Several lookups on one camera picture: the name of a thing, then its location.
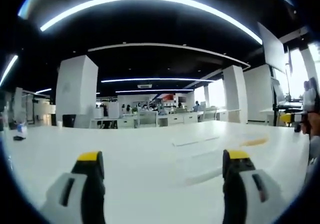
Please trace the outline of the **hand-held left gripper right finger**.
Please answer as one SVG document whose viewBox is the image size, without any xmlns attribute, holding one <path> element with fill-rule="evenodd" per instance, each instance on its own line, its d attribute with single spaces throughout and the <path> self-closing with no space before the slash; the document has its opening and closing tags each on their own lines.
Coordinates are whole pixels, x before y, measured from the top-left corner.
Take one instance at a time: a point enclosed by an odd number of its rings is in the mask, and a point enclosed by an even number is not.
<svg viewBox="0 0 320 224">
<path fill-rule="evenodd" d="M 272 224 L 287 204 L 281 188 L 242 150 L 223 151 L 224 224 Z"/>
</svg>

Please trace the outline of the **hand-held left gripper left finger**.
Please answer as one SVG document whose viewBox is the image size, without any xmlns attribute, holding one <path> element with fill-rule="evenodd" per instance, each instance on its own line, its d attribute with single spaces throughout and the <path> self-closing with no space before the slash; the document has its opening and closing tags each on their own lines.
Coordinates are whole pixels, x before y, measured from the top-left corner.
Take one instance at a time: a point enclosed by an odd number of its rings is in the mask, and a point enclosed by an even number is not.
<svg viewBox="0 0 320 224">
<path fill-rule="evenodd" d="M 41 215 L 50 224 L 104 224 L 104 179 L 102 152 L 82 153 L 47 190 Z"/>
</svg>

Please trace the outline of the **person's right hand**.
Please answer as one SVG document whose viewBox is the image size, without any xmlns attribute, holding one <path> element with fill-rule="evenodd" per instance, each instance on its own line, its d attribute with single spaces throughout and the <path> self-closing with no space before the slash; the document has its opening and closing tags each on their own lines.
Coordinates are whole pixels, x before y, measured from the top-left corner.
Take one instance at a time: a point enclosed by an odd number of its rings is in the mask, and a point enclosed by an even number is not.
<svg viewBox="0 0 320 224">
<path fill-rule="evenodd" d="M 303 115 L 301 131 L 308 135 L 309 140 L 320 135 L 320 114 L 317 112 L 308 112 Z"/>
</svg>

